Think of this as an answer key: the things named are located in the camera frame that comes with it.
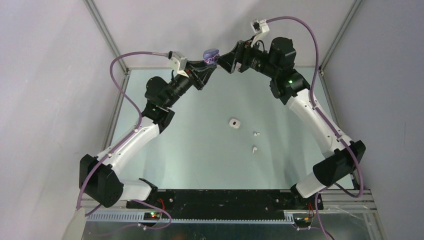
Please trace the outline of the purple earbud charging case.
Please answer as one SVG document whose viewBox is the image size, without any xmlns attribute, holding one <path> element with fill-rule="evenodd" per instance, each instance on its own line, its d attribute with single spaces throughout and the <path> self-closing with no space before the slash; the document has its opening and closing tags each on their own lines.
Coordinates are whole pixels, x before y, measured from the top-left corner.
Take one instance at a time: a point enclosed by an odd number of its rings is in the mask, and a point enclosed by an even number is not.
<svg viewBox="0 0 424 240">
<path fill-rule="evenodd" d="M 207 65 L 215 65 L 219 55 L 219 50 L 216 48 L 207 49 L 203 52 L 203 61 Z"/>
</svg>

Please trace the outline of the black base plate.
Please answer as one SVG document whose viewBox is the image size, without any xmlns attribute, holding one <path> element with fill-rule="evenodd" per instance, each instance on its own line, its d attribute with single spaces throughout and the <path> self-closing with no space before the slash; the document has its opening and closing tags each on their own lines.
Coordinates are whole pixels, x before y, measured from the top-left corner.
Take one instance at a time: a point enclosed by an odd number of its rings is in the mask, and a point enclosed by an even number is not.
<svg viewBox="0 0 424 240">
<path fill-rule="evenodd" d="M 286 211 L 323 210 L 322 198 L 297 197 L 279 189 L 159 189 L 146 203 L 174 220 L 285 220 Z"/>
</svg>

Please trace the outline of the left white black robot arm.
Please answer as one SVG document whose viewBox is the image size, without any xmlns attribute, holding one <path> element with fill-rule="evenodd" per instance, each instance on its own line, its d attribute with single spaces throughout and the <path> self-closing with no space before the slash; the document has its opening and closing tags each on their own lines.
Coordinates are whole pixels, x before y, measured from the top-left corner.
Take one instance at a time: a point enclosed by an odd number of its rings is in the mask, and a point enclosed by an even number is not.
<svg viewBox="0 0 424 240">
<path fill-rule="evenodd" d="M 169 82 L 160 76 L 146 82 L 145 108 L 133 126 L 111 146 L 95 156 L 84 155 L 79 162 L 79 188 L 102 207 L 116 202 L 138 200 L 145 208 L 158 202 L 155 187 L 145 179 L 124 180 L 119 175 L 132 157 L 149 141 L 160 135 L 170 124 L 175 112 L 172 106 L 195 87 L 202 90 L 216 64 L 189 61 L 182 71 L 172 74 Z"/>
</svg>

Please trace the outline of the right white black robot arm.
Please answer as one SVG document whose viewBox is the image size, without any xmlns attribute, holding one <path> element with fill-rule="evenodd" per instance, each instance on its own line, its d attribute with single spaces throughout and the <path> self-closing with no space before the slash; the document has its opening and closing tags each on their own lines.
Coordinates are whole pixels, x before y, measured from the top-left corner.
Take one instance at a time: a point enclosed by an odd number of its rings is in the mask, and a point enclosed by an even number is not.
<svg viewBox="0 0 424 240">
<path fill-rule="evenodd" d="M 291 187 L 291 204 L 304 209 L 312 195 L 357 170 L 366 147 L 347 136 L 321 109 L 312 86 L 295 69 L 296 54 L 291 39 L 277 37 L 268 51 L 260 50 L 251 40 L 239 41 L 215 61 L 230 74 L 239 64 L 241 73 L 252 69 L 269 77 L 272 95 L 300 118 L 316 140 L 324 160 Z"/>
</svg>

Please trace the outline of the white earbud charging case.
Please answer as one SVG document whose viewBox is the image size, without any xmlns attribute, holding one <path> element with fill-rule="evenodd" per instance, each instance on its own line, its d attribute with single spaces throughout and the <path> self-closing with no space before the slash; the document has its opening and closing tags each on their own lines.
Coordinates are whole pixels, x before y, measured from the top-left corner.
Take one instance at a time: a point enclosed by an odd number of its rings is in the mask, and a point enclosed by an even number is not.
<svg viewBox="0 0 424 240">
<path fill-rule="evenodd" d="M 229 126 L 234 129 L 238 129 L 241 126 L 241 122 L 236 118 L 232 118 L 229 121 Z"/>
</svg>

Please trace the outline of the aluminium frame rail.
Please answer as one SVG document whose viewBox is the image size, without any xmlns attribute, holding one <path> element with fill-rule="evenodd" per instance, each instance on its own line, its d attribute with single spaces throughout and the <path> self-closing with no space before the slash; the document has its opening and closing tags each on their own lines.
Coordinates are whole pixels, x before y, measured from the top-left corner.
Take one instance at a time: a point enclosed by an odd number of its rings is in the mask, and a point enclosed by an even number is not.
<svg viewBox="0 0 424 240">
<path fill-rule="evenodd" d="M 383 240 L 374 199 L 327 190 L 158 189 L 92 213 L 84 240 Z"/>
</svg>

